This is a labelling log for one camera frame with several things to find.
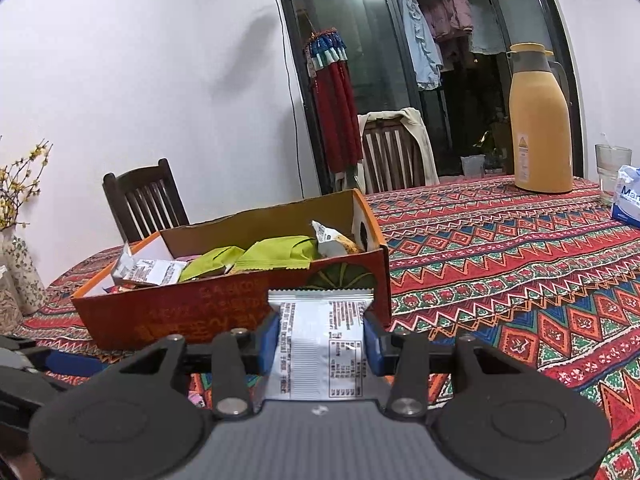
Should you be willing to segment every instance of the plastic bag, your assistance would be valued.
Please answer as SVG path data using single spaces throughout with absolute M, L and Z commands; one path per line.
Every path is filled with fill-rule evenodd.
M 613 192 L 611 218 L 640 228 L 640 170 L 622 166 Z

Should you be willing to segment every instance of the orange cardboard box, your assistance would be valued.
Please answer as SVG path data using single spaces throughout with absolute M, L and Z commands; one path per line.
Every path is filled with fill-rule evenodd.
M 257 270 L 107 294 L 105 289 L 113 286 L 111 264 L 78 289 L 72 303 L 103 350 L 135 350 L 172 333 L 203 343 L 234 327 L 252 330 L 270 312 L 270 288 L 373 288 L 371 308 L 387 327 L 391 322 L 388 249 L 357 190 L 167 229 L 149 236 L 132 252 L 139 258 L 170 260 L 216 247 L 246 250 L 265 238 L 315 236 L 312 220 L 350 236 L 363 252 L 316 260 L 308 269 Z

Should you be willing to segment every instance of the yellow thermos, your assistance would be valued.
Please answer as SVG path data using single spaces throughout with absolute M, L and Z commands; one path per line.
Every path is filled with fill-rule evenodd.
M 538 193 L 573 189 L 571 126 L 564 69 L 552 62 L 560 88 L 538 43 L 511 47 L 513 81 L 509 97 L 516 186 Z

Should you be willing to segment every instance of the green snack packet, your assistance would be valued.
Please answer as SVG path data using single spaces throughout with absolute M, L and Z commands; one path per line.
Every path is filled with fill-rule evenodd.
M 220 247 L 197 257 L 180 274 L 180 282 L 224 274 L 244 254 L 240 247 Z
M 283 236 L 256 242 L 236 261 L 240 270 L 308 269 L 318 257 L 316 240 L 308 236 Z

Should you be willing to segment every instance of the sliding glass door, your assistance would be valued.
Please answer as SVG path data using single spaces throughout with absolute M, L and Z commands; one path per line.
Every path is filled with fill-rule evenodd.
M 314 30 L 335 27 L 342 36 L 359 113 L 412 104 L 386 0 L 293 0 L 293 5 L 303 43 Z
M 507 44 L 541 43 L 553 51 L 552 60 L 559 62 L 569 82 L 569 114 L 572 130 L 574 174 L 583 176 L 582 131 L 574 66 L 562 23 L 553 0 L 495 0 L 501 14 L 502 30 Z
M 445 62 L 440 85 L 429 90 L 418 88 L 416 83 L 397 0 L 281 1 L 290 10 L 287 27 L 290 37 L 296 36 L 292 38 L 294 46 L 306 43 L 314 31 L 335 27 L 341 34 L 347 45 L 358 113 L 399 110 L 407 106 L 420 110 L 441 174 L 456 174 L 460 156 L 472 154 L 472 150 L 487 150 L 483 144 L 487 137 L 484 131 L 492 132 L 496 124 L 508 126 L 511 72 L 506 51 L 510 44 L 543 43 L 554 51 L 570 80 L 574 172 L 582 174 L 577 88 L 553 0 L 488 0 L 488 7 L 495 14 L 496 34 L 502 36 L 493 45 L 501 47 L 491 52 L 471 48 L 480 54 L 473 54 L 467 60 L 454 58 L 451 67 L 445 66 Z M 469 35 L 466 40 L 471 45 L 474 39 Z M 301 66 L 303 63 L 299 60 L 296 67 L 300 84 L 308 88 L 310 81 L 306 71 L 300 70 Z M 320 137 L 315 131 L 316 124 L 309 127 L 312 136 Z

